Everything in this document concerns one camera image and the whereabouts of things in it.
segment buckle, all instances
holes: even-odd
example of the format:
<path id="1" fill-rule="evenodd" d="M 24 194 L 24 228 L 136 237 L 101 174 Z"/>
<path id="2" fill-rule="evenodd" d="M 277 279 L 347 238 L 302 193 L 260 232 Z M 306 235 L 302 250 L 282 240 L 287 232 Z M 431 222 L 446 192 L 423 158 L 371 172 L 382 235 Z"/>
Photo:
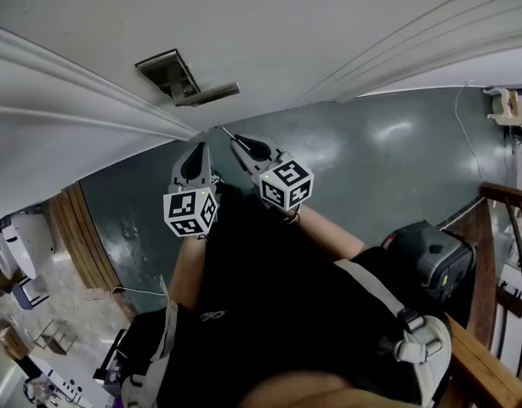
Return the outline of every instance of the buckle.
<path id="1" fill-rule="evenodd" d="M 397 318 L 411 334 L 425 326 L 425 319 L 415 309 L 402 309 L 397 313 Z"/>
<path id="2" fill-rule="evenodd" d="M 425 360 L 429 360 L 429 358 L 431 358 L 433 355 L 437 354 L 441 350 L 442 342 L 438 338 L 433 339 L 431 342 L 425 345 Z"/>

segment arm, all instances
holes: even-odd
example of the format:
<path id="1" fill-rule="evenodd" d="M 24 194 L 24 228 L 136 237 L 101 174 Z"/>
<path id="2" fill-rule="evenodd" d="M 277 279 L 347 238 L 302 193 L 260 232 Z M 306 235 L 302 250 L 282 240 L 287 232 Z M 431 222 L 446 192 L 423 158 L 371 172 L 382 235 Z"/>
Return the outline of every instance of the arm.
<path id="1" fill-rule="evenodd" d="M 201 290 L 207 243 L 196 237 L 186 237 L 179 250 L 173 278 L 168 286 L 170 298 L 187 309 L 195 309 Z"/>
<path id="2" fill-rule="evenodd" d="M 324 218 L 309 207 L 303 206 L 298 227 L 319 247 L 329 252 L 335 261 L 351 260 L 366 250 L 366 245 L 345 229 Z"/>

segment person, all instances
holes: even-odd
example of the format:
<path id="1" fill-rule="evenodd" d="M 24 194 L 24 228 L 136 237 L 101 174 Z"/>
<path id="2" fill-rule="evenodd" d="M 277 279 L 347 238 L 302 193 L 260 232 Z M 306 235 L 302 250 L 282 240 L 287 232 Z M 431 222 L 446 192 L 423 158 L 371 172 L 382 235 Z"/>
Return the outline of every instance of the person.
<path id="1" fill-rule="evenodd" d="M 305 205 L 299 214 L 281 212 L 227 184 L 218 192 L 218 222 L 206 241 L 184 239 L 168 287 L 178 313 L 157 405 L 421 403 L 413 366 L 380 352 L 381 337 L 401 339 L 402 326 L 342 262 L 366 268 L 402 303 L 444 321 L 410 274 Z M 164 310 L 156 315 L 164 320 Z M 147 344 L 151 352 L 157 345 Z"/>

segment cable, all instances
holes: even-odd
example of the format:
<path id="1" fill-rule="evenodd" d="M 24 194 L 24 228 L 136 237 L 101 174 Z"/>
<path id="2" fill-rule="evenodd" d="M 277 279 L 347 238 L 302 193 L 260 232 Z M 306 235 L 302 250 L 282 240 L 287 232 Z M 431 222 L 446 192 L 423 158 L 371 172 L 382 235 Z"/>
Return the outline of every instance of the cable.
<path id="1" fill-rule="evenodd" d="M 448 224 L 442 226 L 442 227 L 437 227 L 439 230 L 446 230 L 450 225 L 454 224 L 455 222 L 457 222 L 459 219 L 461 219 L 463 216 L 465 216 L 467 213 L 469 213 L 471 210 L 473 210 L 476 206 L 478 206 L 483 200 L 485 200 L 485 198 L 482 196 L 481 198 L 479 198 L 478 201 L 476 201 L 471 207 L 469 207 L 467 210 L 465 210 L 463 213 L 459 214 L 456 218 L 452 219 Z"/>
<path id="2" fill-rule="evenodd" d="M 506 186 L 507 182 L 508 182 L 508 173 L 509 173 L 510 168 L 508 167 L 508 163 L 507 163 L 507 153 L 508 153 L 507 141 L 505 140 L 504 137 L 503 137 L 502 141 L 505 144 L 505 152 L 503 154 L 502 159 L 505 162 L 505 168 L 506 168 L 506 173 L 505 173 L 505 186 Z"/>
<path id="3" fill-rule="evenodd" d="M 113 293 L 116 290 L 129 290 L 131 292 L 137 292 L 137 293 L 148 293 L 149 295 L 167 296 L 165 293 L 148 292 L 147 290 L 130 289 L 128 287 L 115 287 L 114 290 L 112 290 L 111 292 Z"/>
<path id="4" fill-rule="evenodd" d="M 471 141 L 468 140 L 468 135 L 467 135 L 467 132 L 465 131 L 465 127 L 463 126 L 463 123 L 462 123 L 462 120 L 459 119 L 459 115 L 457 114 L 457 101 L 459 100 L 459 96 L 461 95 L 462 91 L 469 85 L 469 82 L 465 83 L 462 88 L 459 90 L 459 92 L 457 93 L 456 95 L 456 103 L 454 104 L 454 114 L 456 115 L 456 119 L 457 119 L 457 122 L 459 122 L 459 125 L 461 126 L 462 128 L 462 132 L 463 132 L 463 135 L 465 136 L 465 140 L 467 140 L 467 145 L 469 147 L 469 149 L 471 150 L 471 152 L 473 153 L 473 156 L 474 158 L 476 159 L 476 166 L 478 167 L 479 169 L 479 176 L 481 179 L 483 180 L 486 180 L 488 181 L 488 179 L 486 177 L 484 177 L 484 175 L 482 175 L 482 171 L 480 170 L 480 160 L 479 158 L 476 156 L 476 153 L 474 152 L 473 150 L 473 146 L 471 145 Z"/>

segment white strap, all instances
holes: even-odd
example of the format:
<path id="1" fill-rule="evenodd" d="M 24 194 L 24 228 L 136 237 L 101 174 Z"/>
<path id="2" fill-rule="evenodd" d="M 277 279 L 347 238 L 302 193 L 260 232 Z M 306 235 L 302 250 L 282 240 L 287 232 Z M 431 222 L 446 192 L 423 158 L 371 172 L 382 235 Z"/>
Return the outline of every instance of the white strap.
<path id="1" fill-rule="evenodd" d="M 406 308 L 376 276 L 361 265 L 350 262 L 349 260 L 340 260 L 335 264 L 352 275 L 372 296 L 382 301 L 393 316 L 399 317 L 399 312 Z M 422 364 L 427 360 L 429 355 L 428 345 L 431 344 L 436 337 L 433 332 L 424 325 L 422 316 L 408 322 L 408 325 L 411 328 L 411 332 L 408 333 L 405 331 L 403 341 L 395 345 L 394 357 L 398 361 Z"/>
<path id="2" fill-rule="evenodd" d="M 128 384 L 128 390 L 124 394 L 122 389 L 122 400 L 125 406 L 137 406 L 140 408 L 151 408 L 156 406 L 157 395 L 161 388 L 162 380 L 168 366 L 170 351 L 174 347 L 176 336 L 176 325 L 178 322 L 178 305 L 171 301 L 168 296 L 167 286 L 164 279 L 160 279 L 161 289 L 167 295 L 167 310 L 165 312 L 165 329 L 157 351 L 151 357 L 151 364 L 142 380 L 141 387 Z"/>
<path id="3" fill-rule="evenodd" d="M 349 260 L 339 260 L 335 264 L 352 275 L 373 297 L 380 299 L 393 316 L 397 317 L 399 312 L 405 309 L 405 306 L 397 300 L 376 276 L 363 269 L 359 264 Z"/>

